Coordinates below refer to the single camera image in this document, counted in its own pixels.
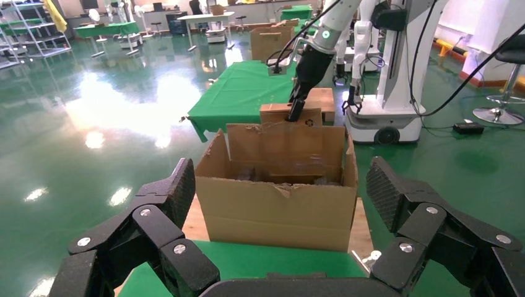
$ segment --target open cardboard box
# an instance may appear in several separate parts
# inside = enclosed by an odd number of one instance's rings
[[[347,252],[357,169],[345,128],[322,126],[320,108],[297,123],[289,107],[261,107],[261,124],[229,124],[196,168],[211,241]],[[248,178],[239,180],[241,173]],[[319,178],[337,185],[314,184]]]

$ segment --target shiny floor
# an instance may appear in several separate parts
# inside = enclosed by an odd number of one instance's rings
[[[118,44],[92,59],[91,45],[25,60],[0,71],[0,295],[40,296],[71,238],[121,212],[139,187],[168,176],[179,158],[197,162],[207,144],[180,119],[235,61],[249,59],[249,35],[235,47],[195,37],[148,41],[127,57]],[[423,103],[435,108],[459,85],[461,67],[430,59]],[[367,79],[373,93],[377,75]],[[427,125],[450,126],[490,104],[466,88]],[[337,111],[336,124],[342,124]],[[370,158],[384,156],[398,172],[428,181],[451,203],[525,240],[521,131],[489,129],[479,137],[423,131],[417,145],[356,146],[360,195],[378,248],[390,238],[366,199]],[[206,133],[211,139],[213,133]]]

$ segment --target bar stool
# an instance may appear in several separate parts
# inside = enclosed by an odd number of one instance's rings
[[[244,23],[243,23],[243,19],[245,19],[245,18],[246,18],[245,15],[241,15],[239,17],[236,17],[237,20],[241,21],[241,25],[237,26],[237,32],[239,32],[239,31],[244,32],[245,30],[249,31],[248,26],[245,26]]]
[[[509,104],[525,104],[525,99],[512,96],[519,70],[525,64],[525,35],[518,35],[496,54],[496,60],[515,64],[502,95],[490,95],[487,99],[500,104],[498,107],[476,108],[472,113],[487,122],[502,125],[523,123],[524,116],[507,108]]]
[[[156,26],[157,27],[157,31],[154,31],[153,32],[153,36],[155,37],[155,34],[158,34],[159,36],[162,36],[162,34],[160,33],[160,30],[158,29],[158,26],[161,25],[162,23],[161,22],[156,22],[156,23],[151,23],[153,26]]]

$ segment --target power adapter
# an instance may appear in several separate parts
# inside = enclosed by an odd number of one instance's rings
[[[452,127],[452,130],[458,134],[483,134],[485,127],[478,123],[457,123]]]

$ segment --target green tablecloth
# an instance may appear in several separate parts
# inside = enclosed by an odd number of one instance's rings
[[[299,30],[301,30],[303,28],[303,26],[305,25],[306,21],[307,20],[299,20],[299,25],[295,26],[295,28],[294,28],[295,34],[299,33]],[[315,25],[319,26],[320,23],[321,23],[321,21],[318,20],[317,22],[315,22]],[[313,27],[308,28],[308,34],[309,35],[314,35],[315,31],[317,31],[317,29],[315,29]]]
[[[283,9],[280,20],[305,19],[311,18],[312,8],[310,5],[294,5],[290,9]]]
[[[262,104],[286,103],[292,91],[295,63],[284,75],[268,75],[261,61],[235,62],[188,112],[201,135],[225,130],[229,123],[260,123]]]
[[[309,275],[326,272],[328,277],[363,277],[351,256],[344,252],[250,246],[247,244],[195,241],[219,268],[220,279],[265,278],[268,272]],[[130,275],[119,297],[171,296],[147,264]]]
[[[136,22],[115,23],[103,27],[94,27],[93,25],[75,28],[78,36],[81,38],[88,38],[99,35],[128,35],[139,33],[139,26]]]

